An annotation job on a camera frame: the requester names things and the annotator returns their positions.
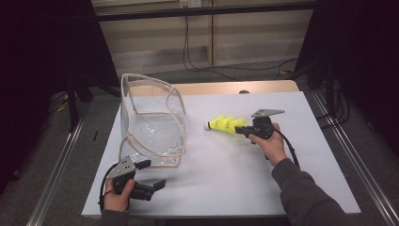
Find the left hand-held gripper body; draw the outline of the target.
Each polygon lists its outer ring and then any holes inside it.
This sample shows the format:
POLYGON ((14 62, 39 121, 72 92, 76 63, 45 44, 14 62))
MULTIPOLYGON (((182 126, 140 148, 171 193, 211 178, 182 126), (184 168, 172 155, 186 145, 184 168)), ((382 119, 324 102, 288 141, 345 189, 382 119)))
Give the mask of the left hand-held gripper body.
MULTIPOLYGON (((108 174, 108 178, 113 181, 115 193, 120 195, 129 179, 136 176, 136 166, 130 156, 126 156, 114 167, 108 174)), ((149 201, 154 193, 153 186, 142 185, 135 182, 134 188, 130 194, 131 199, 149 201)))

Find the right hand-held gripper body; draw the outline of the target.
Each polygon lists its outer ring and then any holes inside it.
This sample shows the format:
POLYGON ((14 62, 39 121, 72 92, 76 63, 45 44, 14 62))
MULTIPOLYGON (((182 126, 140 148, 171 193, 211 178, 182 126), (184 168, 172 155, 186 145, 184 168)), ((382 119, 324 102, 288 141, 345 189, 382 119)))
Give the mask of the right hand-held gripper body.
POLYGON ((284 113, 284 110, 277 109, 258 109, 251 115, 252 125, 255 127, 255 136, 263 139, 272 137, 275 127, 272 124, 270 117, 284 113))

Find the clear plastic bag beige trim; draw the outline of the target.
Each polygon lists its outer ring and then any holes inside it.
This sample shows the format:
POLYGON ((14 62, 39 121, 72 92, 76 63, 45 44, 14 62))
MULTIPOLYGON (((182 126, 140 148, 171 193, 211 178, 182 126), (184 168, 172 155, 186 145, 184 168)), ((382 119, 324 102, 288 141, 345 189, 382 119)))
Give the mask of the clear plastic bag beige trim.
POLYGON ((151 160, 154 167, 176 167, 186 150, 185 106, 170 83, 142 74, 120 79, 119 158, 151 160))

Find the person's right hand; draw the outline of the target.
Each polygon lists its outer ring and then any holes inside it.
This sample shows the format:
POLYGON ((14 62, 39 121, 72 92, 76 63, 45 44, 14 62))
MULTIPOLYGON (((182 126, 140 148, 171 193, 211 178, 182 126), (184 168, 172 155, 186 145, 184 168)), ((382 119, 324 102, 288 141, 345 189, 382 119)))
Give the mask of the person's right hand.
POLYGON ((255 135, 249 135, 248 137, 252 142, 262 148, 263 153, 269 159, 270 164, 275 167, 281 160, 285 159, 287 155, 284 151, 283 138, 279 134, 279 125, 274 122, 273 126, 276 131, 269 139, 263 139, 256 137, 255 135))

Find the person's left hand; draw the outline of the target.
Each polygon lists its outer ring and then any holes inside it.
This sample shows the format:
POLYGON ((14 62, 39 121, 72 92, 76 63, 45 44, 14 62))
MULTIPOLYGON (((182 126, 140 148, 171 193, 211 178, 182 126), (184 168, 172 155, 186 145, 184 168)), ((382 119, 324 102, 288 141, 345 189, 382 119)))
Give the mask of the person's left hand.
POLYGON ((125 212, 130 203, 130 194, 134 185, 135 181, 129 179, 121 194, 118 195, 115 193, 113 181, 107 180, 105 183, 104 210, 125 212))

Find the white table cover sheet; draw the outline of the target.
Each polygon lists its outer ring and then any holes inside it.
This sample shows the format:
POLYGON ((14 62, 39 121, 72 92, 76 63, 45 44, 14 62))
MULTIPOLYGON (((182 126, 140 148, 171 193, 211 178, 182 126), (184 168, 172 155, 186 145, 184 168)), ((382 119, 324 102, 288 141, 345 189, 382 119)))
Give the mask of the white table cover sheet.
POLYGON ((145 218, 245 218, 281 216, 279 187, 259 147, 241 135, 207 131, 204 124, 223 114, 249 117, 260 108, 277 110, 273 121, 295 148, 302 170, 356 214, 359 206, 300 92, 186 95, 187 148, 176 168, 143 169, 143 184, 166 180, 152 199, 133 201, 130 213, 145 218))

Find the wooden table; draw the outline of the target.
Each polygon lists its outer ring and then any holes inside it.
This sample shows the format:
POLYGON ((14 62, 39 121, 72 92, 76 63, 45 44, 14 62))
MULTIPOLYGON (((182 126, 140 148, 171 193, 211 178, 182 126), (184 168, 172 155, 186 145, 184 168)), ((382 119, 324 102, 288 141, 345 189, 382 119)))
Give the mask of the wooden table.
POLYGON ((174 84, 174 87, 181 95, 238 94, 242 90, 249 93, 298 91, 296 82, 291 80, 174 84))

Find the black metal stand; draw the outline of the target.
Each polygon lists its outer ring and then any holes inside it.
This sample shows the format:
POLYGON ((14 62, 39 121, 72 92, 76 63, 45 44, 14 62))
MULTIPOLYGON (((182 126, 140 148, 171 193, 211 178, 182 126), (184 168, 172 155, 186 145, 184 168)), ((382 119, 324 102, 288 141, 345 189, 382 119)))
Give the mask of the black metal stand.
POLYGON ((71 119, 70 131, 72 132, 79 122, 76 97, 79 97, 83 103, 91 102, 93 99, 88 78, 84 75, 71 76, 68 80, 67 94, 71 119))

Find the dark curtain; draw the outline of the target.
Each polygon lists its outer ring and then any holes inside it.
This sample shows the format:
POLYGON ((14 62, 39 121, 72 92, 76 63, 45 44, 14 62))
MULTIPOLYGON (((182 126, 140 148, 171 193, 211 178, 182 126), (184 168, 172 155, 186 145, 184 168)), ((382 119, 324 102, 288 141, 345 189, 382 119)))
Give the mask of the dark curtain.
POLYGON ((33 149, 51 97, 119 83, 91 0, 0 0, 0 195, 33 149))
POLYGON ((317 87, 327 65, 346 94, 399 155, 399 0, 315 0, 298 70, 317 87))

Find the black horizontal bar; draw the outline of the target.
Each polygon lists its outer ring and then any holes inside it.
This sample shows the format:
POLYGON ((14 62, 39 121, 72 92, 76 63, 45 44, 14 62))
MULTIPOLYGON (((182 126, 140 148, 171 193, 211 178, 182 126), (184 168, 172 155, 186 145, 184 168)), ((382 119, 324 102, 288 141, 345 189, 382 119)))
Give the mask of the black horizontal bar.
POLYGON ((175 8, 175 9, 159 9, 159 10, 136 11, 136 12, 97 13, 95 16, 95 20, 99 22, 110 22, 110 21, 158 19, 158 18, 186 17, 186 16, 207 16, 207 15, 222 15, 222 14, 236 14, 236 13, 307 10, 307 9, 315 9, 317 7, 318 3, 316 1, 313 1, 313 2, 281 3, 281 4, 266 4, 266 5, 251 5, 251 6, 175 8))

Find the white power socket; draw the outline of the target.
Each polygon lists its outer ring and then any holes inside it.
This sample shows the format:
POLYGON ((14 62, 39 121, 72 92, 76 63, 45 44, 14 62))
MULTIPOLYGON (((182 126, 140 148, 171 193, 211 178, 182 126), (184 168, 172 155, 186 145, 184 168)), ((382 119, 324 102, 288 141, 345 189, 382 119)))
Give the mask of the white power socket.
POLYGON ((181 8, 201 8, 202 1, 201 0, 179 0, 179 4, 181 8))

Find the aluminium floor rail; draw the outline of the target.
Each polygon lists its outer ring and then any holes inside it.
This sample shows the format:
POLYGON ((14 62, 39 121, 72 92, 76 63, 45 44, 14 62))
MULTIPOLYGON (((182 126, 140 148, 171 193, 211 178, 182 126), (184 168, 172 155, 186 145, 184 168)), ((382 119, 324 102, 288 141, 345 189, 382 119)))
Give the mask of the aluminium floor rail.
POLYGON ((360 180, 364 184, 367 192, 375 203, 376 208, 384 218, 388 226, 399 226, 399 215, 394 209, 391 201, 386 196, 380 185, 375 180, 374 176, 368 170, 355 146, 347 136, 346 132, 338 121, 333 118, 327 111, 327 101, 320 92, 315 92, 313 95, 315 102, 318 104, 320 110, 327 114, 328 126, 332 129, 335 137, 339 140, 341 146, 353 168, 357 172, 360 180))
POLYGON ((52 173, 46 183, 46 186, 41 192, 40 198, 37 201, 35 208, 25 226, 42 226, 42 223, 46 218, 48 210, 56 194, 56 190, 60 183, 62 174, 68 164, 69 158, 74 149, 75 143, 79 138, 89 109, 90 104, 84 104, 82 106, 82 109, 79 111, 79 120, 77 121, 75 127, 69 132, 60 156, 56 161, 56 165, 54 166, 52 173))

